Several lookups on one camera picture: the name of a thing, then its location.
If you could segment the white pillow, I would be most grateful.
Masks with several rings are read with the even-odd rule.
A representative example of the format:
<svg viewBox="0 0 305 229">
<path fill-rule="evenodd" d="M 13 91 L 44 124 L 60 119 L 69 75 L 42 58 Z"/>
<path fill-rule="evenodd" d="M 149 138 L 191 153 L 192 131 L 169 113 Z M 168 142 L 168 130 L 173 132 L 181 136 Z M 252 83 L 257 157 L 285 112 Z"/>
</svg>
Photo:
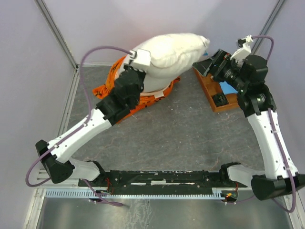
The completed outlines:
<svg viewBox="0 0 305 229">
<path fill-rule="evenodd" d="M 152 37 L 133 50 L 151 53 L 143 93 L 159 91 L 189 70 L 207 51 L 210 40 L 193 33 L 174 33 Z"/>
</svg>

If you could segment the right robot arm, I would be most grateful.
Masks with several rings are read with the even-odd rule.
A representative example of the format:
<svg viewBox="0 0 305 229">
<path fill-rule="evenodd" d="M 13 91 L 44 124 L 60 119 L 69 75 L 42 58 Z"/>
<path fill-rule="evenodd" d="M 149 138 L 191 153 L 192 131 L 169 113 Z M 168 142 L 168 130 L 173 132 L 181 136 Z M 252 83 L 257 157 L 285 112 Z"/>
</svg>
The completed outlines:
<svg viewBox="0 0 305 229">
<path fill-rule="evenodd" d="M 195 62 L 201 76 L 226 82 L 237 91 L 237 101 L 250 123 L 263 156 L 264 172 L 255 172 L 240 164 L 219 174 L 219 182 L 229 187 L 235 181 L 250 186 L 259 200 L 294 195 L 305 186 L 305 176 L 294 165 L 282 137 L 275 101 L 265 84 L 267 60 L 248 55 L 241 63 L 223 50 L 211 58 Z"/>
</svg>

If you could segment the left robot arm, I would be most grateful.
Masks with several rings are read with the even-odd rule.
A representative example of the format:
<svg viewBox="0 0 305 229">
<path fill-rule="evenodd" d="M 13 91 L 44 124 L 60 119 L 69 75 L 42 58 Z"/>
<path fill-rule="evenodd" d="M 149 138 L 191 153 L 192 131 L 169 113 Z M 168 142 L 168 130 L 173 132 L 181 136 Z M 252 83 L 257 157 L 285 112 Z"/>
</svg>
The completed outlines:
<svg viewBox="0 0 305 229">
<path fill-rule="evenodd" d="M 45 156 L 41 162 L 52 183 L 58 184 L 68 178 L 86 179 L 95 186 L 105 182 L 105 172 L 99 163 L 76 160 L 72 155 L 97 134 L 130 114 L 139 104 L 145 75 L 145 71 L 126 65 L 110 93 L 83 120 L 49 142 L 40 140 L 36 143 L 38 154 Z"/>
</svg>

